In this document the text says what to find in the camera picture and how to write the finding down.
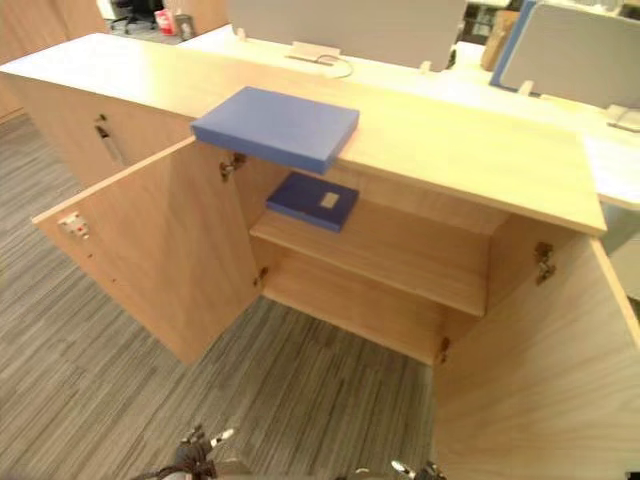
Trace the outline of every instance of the door latch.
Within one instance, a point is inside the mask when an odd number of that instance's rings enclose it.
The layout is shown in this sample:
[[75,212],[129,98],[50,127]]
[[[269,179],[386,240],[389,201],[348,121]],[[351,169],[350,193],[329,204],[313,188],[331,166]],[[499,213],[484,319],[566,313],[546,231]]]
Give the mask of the door latch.
[[64,231],[84,240],[89,238],[89,224],[78,212],[73,212],[58,221]]

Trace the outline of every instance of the door hinge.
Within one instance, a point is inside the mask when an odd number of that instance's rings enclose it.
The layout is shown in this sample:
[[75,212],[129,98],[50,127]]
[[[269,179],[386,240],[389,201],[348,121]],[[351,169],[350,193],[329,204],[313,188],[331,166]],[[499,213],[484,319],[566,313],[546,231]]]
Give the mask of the door hinge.
[[267,273],[269,273],[269,267],[262,267],[260,269],[260,272],[258,273],[258,276],[253,279],[253,286],[257,287],[260,284],[260,282],[264,280],[264,277],[267,276]]
[[556,273],[556,266],[551,265],[551,257],[553,256],[553,245],[545,242],[538,242],[534,252],[536,264],[538,265],[538,276],[536,277],[536,285],[540,285],[547,281]]
[[443,337],[440,342],[440,350],[436,356],[436,362],[442,365],[449,358],[449,349],[451,348],[451,339],[449,337]]
[[233,172],[238,170],[247,162],[247,156],[244,153],[234,153],[230,162],[220,162],[220,176],[222,181],[226,182]]

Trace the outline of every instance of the wooden countertop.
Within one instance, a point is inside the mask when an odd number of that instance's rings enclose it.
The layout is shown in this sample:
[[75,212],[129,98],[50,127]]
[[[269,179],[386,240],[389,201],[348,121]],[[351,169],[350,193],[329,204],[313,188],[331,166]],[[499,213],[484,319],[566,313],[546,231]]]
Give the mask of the wooden countertop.
[[553,125],[210,53],[103,34],[0,71],[198,118],[251,85],[360,110],[352,168],[590,234],[606,230],[583,146]]

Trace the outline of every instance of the label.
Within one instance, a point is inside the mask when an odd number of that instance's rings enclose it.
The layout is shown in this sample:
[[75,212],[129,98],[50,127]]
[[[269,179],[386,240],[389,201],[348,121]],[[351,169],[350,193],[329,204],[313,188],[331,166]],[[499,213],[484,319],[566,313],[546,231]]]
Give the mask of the label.
[[322,201],[320,202],[320,206],[324,208],[333,208],[336,205],[336,202],[340,198],[340,195],[333,192],[327,192],[324,194]]

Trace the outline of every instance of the floor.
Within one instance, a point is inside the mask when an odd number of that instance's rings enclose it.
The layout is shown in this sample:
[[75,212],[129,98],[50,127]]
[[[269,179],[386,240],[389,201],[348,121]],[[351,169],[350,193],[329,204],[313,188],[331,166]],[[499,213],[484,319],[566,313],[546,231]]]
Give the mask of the floor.
[[333,478],[428,457],[430,370],[261,299],[181,365],[29,218],[79,186],[28,117],[0,126],[0,479],[126,479],[196,422],[217,458]]
[[111,21],[107,21],[107,28],[109,31],[118,35],[119,37],[129,37],[129,38],[137,38],[138,40],[146,40],[148,42],[155,43],[166,43],[167,45],[177,45],[182,40],[177,36],[168,36],[160,33],[158,28],[154,28],[153,30],[149,25],[149,22],[138,22],[129,25],[129,34],[127,35],[124,32],[124,22],[118,22],[114,25],[113,29],[110,27]]

